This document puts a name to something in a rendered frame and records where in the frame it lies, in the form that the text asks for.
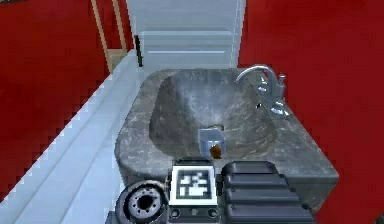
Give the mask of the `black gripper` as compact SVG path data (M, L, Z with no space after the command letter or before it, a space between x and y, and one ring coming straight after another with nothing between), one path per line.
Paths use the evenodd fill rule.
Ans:
M115 204L118 224L165 224L168 197L162 182L144 180L124 188Z

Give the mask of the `pale blue soap dispenser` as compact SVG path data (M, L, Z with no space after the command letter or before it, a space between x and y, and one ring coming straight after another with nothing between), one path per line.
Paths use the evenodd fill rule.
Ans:
M221 159L226 154L223 130L218 126L210 126L198 130L200 155L210 159Z

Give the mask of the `grey stone sink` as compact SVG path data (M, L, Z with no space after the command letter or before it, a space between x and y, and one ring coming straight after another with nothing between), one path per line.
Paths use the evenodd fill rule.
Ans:
M339 175L293 112L279 118L258 92L257 74L237 69L162 70L149 75L118 134L114 155L125 185L166 178L176 159L200 154L198 132L214 127L225 147L215 167L270 161L319 210Z

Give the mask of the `silver faucet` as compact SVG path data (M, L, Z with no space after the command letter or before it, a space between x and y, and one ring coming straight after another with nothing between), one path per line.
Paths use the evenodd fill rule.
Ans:
M243 70L235 79L238 83L243 77L251 72L258 72L260 85L257 91L262 95L262 105L276 118L285 118L289 115L285 102L285 74L276 75L275 71L266 64L254 64Z

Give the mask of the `white room door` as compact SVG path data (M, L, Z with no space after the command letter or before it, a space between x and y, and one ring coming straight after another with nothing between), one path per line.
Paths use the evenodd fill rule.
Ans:
M126 0L143 69L238 66L247 0Z

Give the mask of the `wooden ladder frame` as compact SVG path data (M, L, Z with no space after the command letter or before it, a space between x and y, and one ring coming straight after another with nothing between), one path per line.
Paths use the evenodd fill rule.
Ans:
M96 43L101 49L102 65L110 74L128 53L129 16L126 0L88 0L96 27Z

